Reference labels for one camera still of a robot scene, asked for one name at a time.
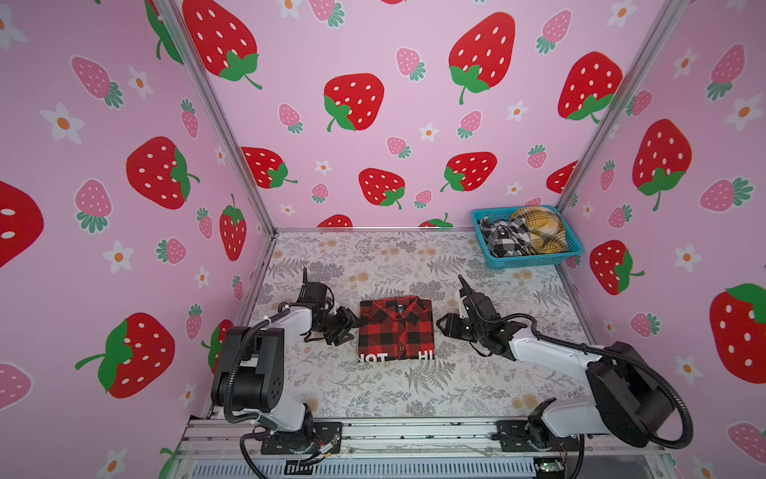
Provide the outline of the red black plaid shirt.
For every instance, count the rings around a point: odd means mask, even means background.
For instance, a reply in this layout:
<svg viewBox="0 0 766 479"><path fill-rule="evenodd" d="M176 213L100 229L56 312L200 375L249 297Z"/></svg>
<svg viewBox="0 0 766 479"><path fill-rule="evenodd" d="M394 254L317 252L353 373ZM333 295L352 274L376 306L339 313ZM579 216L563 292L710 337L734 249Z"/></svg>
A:
<svg viewBox="0 0 766 479"><path fill-rule="evenodd" d="M357 355L360 362L433 360L432 301L391 297L361 301Z"/></svg>

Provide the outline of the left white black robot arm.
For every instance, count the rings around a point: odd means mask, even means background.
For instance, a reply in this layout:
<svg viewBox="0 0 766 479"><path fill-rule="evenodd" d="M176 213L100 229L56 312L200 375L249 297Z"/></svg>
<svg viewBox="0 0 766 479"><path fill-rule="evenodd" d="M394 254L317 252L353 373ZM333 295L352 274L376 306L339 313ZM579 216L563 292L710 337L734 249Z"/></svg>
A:
<svg viewBox="0 0 766 479"><path fill-rule="evenodd" d="M211 402L229 423L253 421L275 433L312 430L310 407L283 391L285 349L313 333L331 346L351 341L358 317L336 307L330 287L307 279L293 303L251 327L234 327L225 340L211 387Z"/></svg>

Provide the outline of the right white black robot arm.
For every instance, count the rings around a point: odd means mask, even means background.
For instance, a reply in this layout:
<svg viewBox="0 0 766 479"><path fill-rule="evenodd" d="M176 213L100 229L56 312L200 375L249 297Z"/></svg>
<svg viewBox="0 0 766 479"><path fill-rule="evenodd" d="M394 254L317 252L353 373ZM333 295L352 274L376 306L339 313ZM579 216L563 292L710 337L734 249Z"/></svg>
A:
<svg viewBox="0 0 766 479"><path fill-rule="evenodd" d="M466 341L484 357L538 365L586 385L585 398L546 399L527 417L516 441L550 449L570 436L612 435L633 447L684 447L693 433L682 399L629 344L592 346L545 335L528 313L503 317L482 293L459 291L460 311L438 319L443 335Z"/></svg>

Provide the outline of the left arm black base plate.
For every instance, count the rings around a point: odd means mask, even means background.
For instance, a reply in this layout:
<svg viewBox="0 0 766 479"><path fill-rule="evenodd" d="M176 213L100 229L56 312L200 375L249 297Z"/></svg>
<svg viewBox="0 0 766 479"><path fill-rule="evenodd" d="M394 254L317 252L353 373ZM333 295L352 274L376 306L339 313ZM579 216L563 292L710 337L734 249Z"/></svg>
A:
<svg viewBox="0 0 766 479"><path fill-rule="evenodd" d="M338 453L342 422L319 421L294 432L277 432L261 443L261 455L311 455L317 451Z"/></svg>

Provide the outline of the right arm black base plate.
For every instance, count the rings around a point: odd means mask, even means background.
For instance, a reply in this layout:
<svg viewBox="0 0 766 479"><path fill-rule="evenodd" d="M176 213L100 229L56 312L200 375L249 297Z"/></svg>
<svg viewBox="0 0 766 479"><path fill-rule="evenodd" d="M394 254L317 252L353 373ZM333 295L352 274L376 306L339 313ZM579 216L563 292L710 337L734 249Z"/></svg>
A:
<svg viewBox="0 0 766 479"><path fill-rule="evenodd" d="M492 435L504 452L577 452L578 439L556 437L545 425L530 424L528 420L500 420Z"/></svg>

